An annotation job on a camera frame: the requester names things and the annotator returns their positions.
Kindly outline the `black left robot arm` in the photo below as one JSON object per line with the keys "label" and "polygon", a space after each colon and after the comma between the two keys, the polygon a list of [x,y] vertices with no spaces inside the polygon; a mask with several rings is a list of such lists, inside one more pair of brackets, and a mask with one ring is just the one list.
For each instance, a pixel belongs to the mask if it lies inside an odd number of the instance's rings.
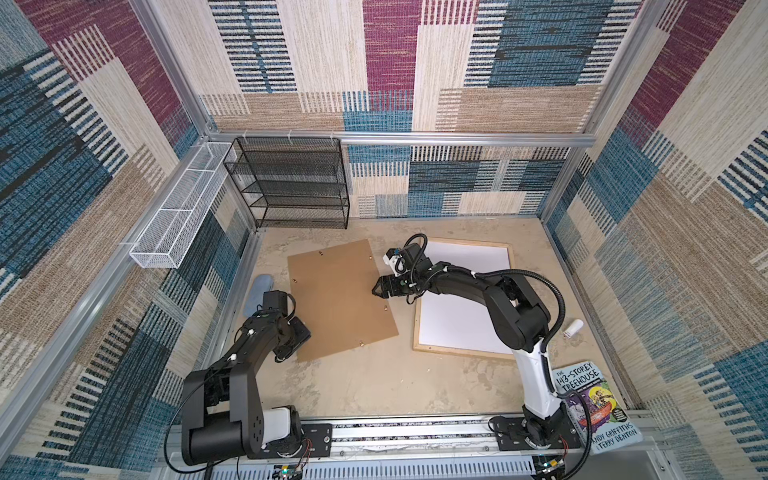
{"label": "black left robot arm", "polygon": [[230,349],[183,382],[179,408],[181,455],[188,466],[212,465],[230,458],[256,459],[265,450],[292,456],[306,445],[297,409],[262,406],[258,370],[269,356],[290,358],[311,332],[296,316],[293,296],[264,294],[261,308],[239,328]]}

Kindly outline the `brown frame backing board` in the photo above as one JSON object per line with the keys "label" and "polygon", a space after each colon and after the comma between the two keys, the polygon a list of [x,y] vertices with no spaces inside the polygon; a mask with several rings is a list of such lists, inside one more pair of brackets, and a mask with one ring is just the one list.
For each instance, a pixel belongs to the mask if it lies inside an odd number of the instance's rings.
{"label": "brown frame backing board", "polygon": [[297,315],[311,332],[298,350],[299,362],[399,334],[388,302],[372,293],[380,273],[369,241],[290,256],[288,269]]}

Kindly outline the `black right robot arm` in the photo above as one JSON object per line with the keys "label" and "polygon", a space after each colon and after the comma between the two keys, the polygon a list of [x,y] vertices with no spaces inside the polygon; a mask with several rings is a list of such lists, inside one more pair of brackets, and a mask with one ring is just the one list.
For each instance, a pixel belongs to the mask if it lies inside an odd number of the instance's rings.
{"label": "black right robot arm", "polygon": [[498,339],[512,350],[523,381],[526,440],[548,448],[565,419],[564,396],[552,379],[547,347],[563,325],[565,301],[546,277],[524,269],[476,272],[450,262],[434,263],[427,255],[428,237],[412,235],[383,256],[392,273],[379,277],[372,294],[409,302],[430,292],[453,295],[483,305]]}

